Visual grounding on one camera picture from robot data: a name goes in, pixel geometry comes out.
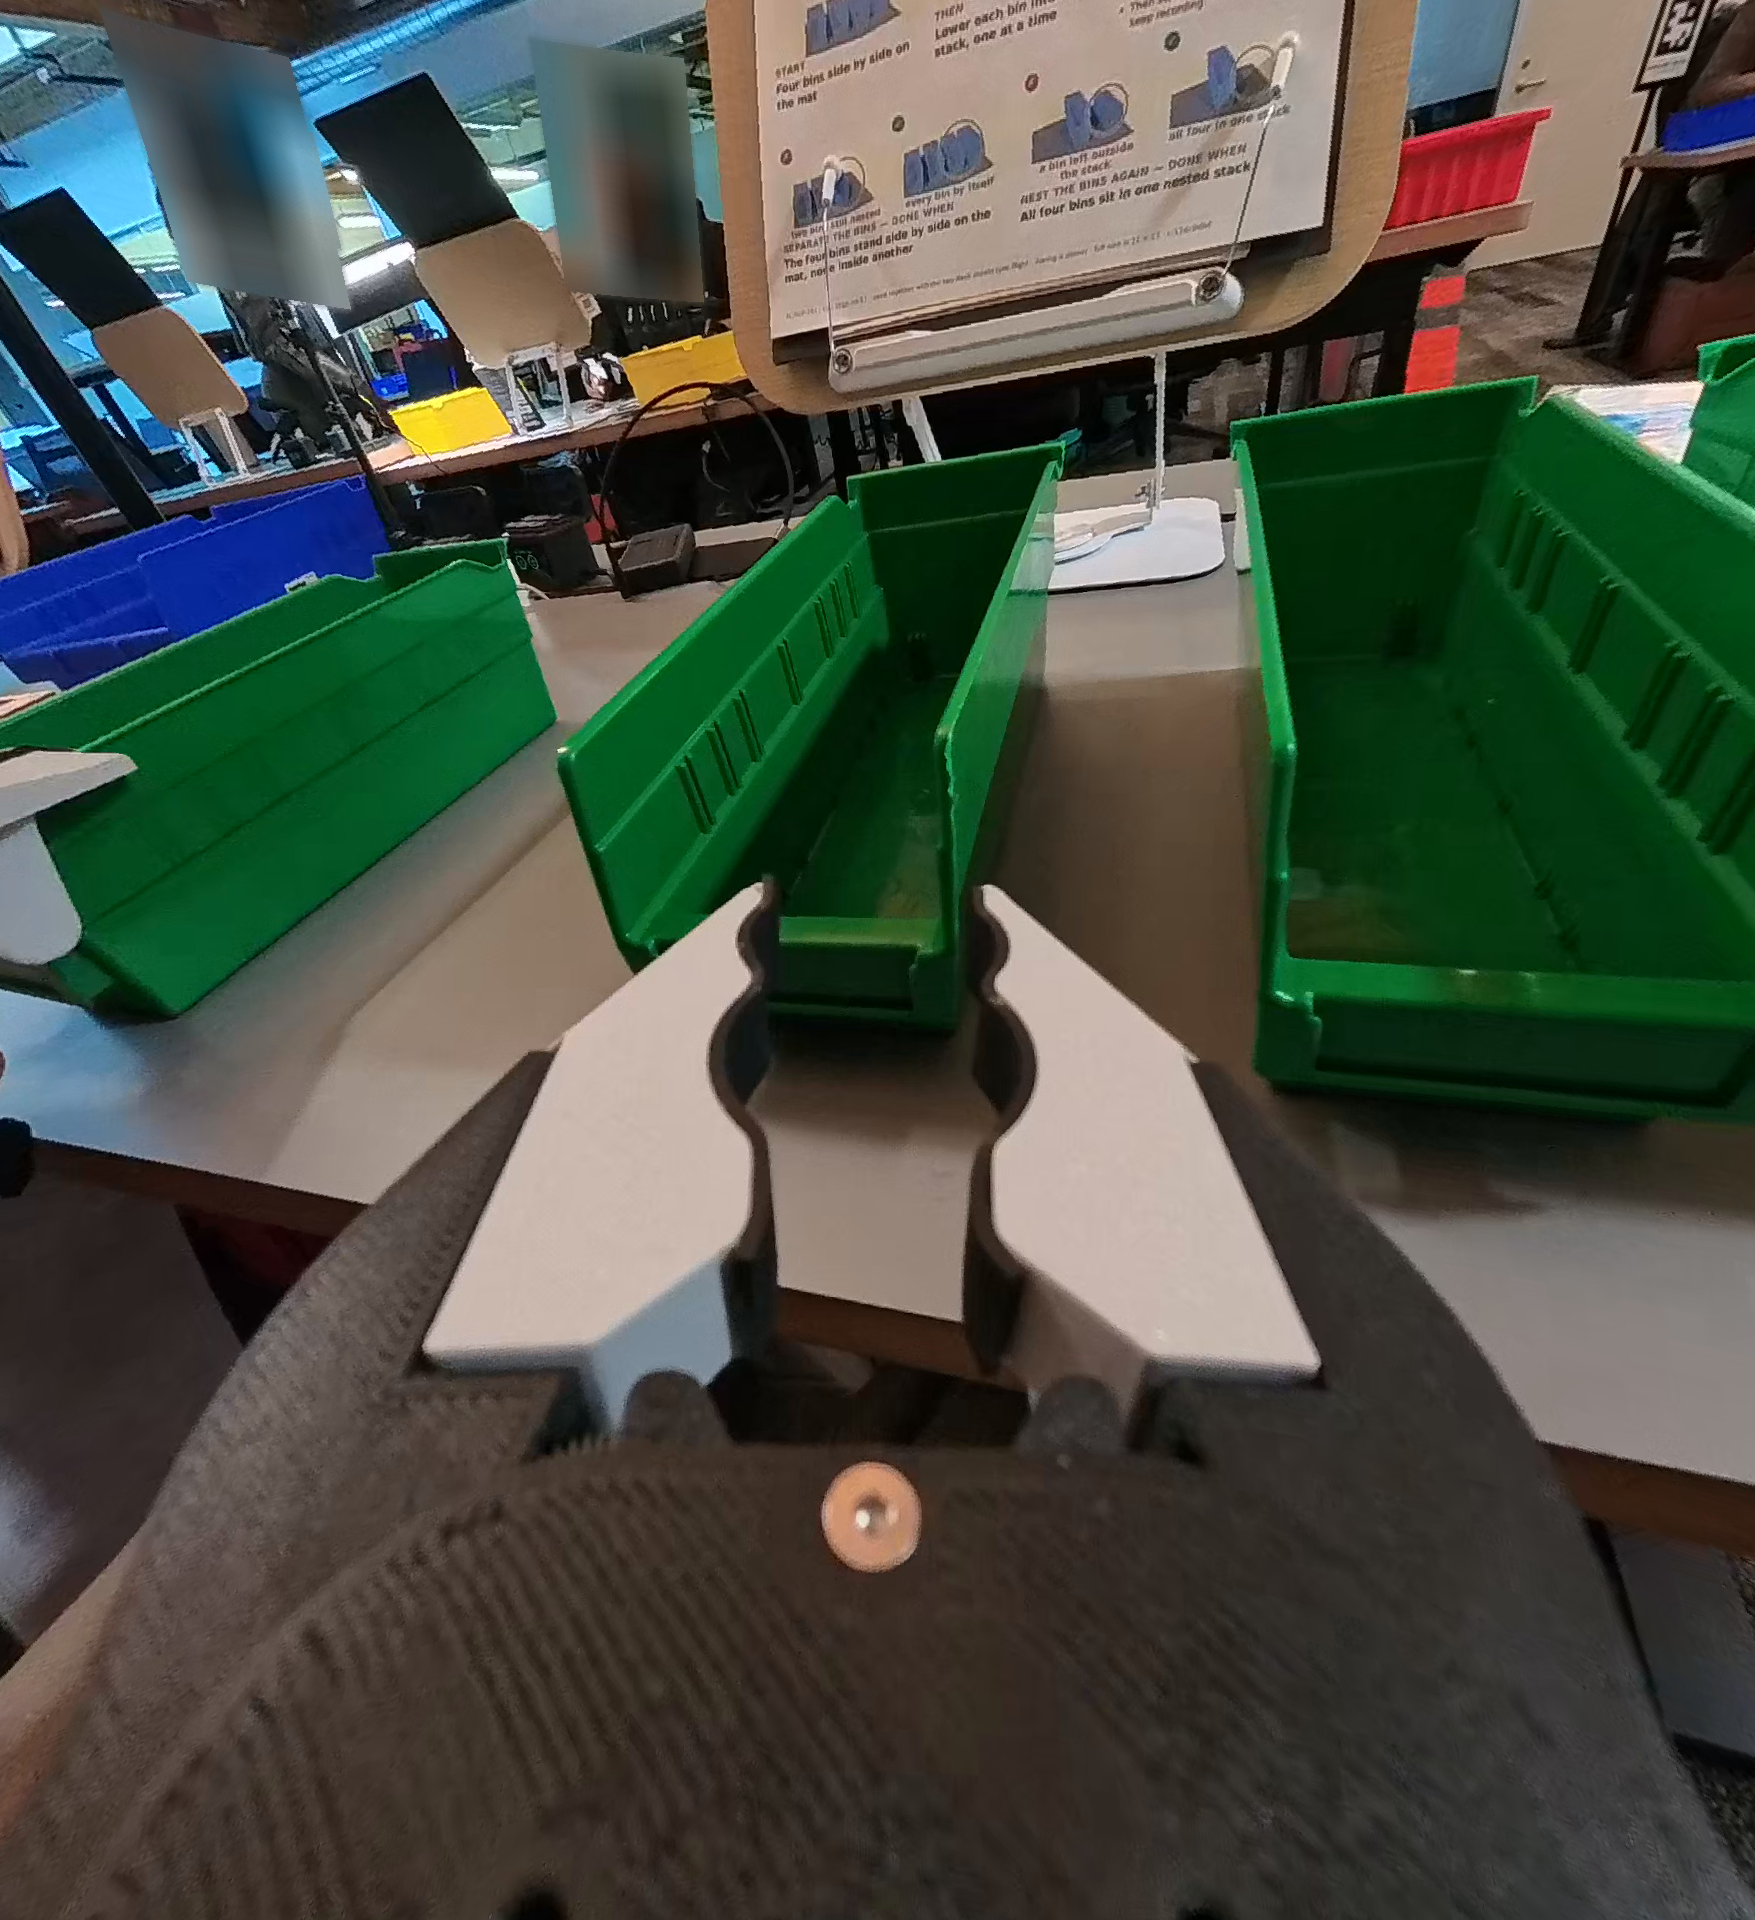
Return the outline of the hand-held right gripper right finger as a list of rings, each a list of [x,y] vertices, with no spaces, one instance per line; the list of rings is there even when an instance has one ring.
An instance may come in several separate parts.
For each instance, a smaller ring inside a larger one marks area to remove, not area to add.
[[[1179,1380],[1318,1388],[1325,1359],[1199,1058],[1006,884],[967,902],[986,1138],[967,1188],[967,1354],[1135,1432]]]

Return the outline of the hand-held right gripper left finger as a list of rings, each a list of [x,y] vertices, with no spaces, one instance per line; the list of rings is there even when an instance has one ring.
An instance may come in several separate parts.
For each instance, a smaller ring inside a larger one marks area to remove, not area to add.
[[[777,1239],[752,1095],[774,958],[777,884],[755,883],[555,1042],[425,1327],[433,1370],[549,1370],[620,1428],[636,1380],[709,1388],[768,1354]]]

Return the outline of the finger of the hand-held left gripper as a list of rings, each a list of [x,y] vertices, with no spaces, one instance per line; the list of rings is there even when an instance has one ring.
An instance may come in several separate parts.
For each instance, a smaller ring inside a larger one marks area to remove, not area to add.
[[[0,758],[0,958],[60,958],[80,947],[80,902],[46,846],[46,814],[87,803],[139,760],[114,752]]]

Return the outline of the grey desk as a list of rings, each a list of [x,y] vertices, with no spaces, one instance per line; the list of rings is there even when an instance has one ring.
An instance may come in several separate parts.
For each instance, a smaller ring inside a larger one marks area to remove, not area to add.
[[[1052,601],[1000,884],[1252,1073],[1252,574]],[[29,1639],[133,1542],[235,1327],[175,1212],[341,1230],[531,1045],[625,980],[539,735],[175,1020],[0,988],[0,1622]],[[1755,1130],[1464,1108],[1275,1108],[1418,1263],[1686,1635],[1683,1686],[1755,1709],[1702,1553],[1755,1557]]]

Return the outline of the large yellow bin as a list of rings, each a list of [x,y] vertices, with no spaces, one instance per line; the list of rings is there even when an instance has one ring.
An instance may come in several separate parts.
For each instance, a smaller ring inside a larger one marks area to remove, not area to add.
[[[709,405],[727,387],[745,387],[745,360],[733,328],[709,328],[695,338],[665,338],[625,351],[625,382],[636,405],[678,408],[678,405]]]
[[[392,432],[407,442],[407,457],[433,460],[511,437],[511,419],[490,387],[456,387],[438,396],[392,405],[385,415]]]

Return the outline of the orange traffic cone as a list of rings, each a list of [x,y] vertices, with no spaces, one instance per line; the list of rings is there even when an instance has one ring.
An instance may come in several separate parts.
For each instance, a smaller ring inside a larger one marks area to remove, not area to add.
[[[1416,304],[1405,391],[1447,391],[1462,382],[1464,274],[1429,274]]]

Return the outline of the wooden document stand white base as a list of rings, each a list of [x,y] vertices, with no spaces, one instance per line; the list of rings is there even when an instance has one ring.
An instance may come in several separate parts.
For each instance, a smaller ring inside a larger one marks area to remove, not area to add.
[[[1081,374],[1104,365],[1153,365],[1153,405],[1170,387],[1170,351],[1263,349],[1318,320],[1369,260],[1399,194],[1399,136],[1407,103],[1407,0],[1351,0],[1329,221],[1302,238],[1243,243],[1225,260],[1148,266],[1144,277],[1081,282],[1024,300],[986,300],[941,320],[768,334],[768,204],[755,132],[755,6],[703,6],[714,152],[727,218],[727,287],[745,374],[791,415],[897,405],[918,460],[935,460],[929,396],[1006,382]]]

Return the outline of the red plastic bin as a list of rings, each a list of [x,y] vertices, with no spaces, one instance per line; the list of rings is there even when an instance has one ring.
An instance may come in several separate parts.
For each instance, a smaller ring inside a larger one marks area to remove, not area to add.
[[[1386,227],[1429,227],[1464,209],[1519,204],[1534,132],[1545,119],[1550,110],[1530,110],[1407,136],[1399,149],[1399,194]]]

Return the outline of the black white marker sign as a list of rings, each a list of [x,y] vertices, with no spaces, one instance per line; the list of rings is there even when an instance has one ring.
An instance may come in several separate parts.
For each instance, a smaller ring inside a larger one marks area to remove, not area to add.
[[[1634,88],[1683,85],[1701,63],[1713,0],[1656,0]]]

